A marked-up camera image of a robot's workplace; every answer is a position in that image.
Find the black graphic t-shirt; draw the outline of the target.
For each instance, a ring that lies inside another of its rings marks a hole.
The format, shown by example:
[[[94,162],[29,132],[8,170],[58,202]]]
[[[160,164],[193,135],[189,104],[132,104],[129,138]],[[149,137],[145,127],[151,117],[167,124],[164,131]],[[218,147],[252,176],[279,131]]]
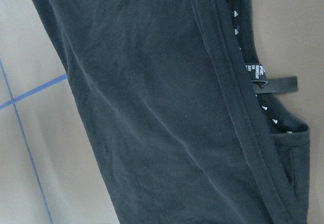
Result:
[[[251,0],[32,0],[120,223],[307,223],[310,129]]]

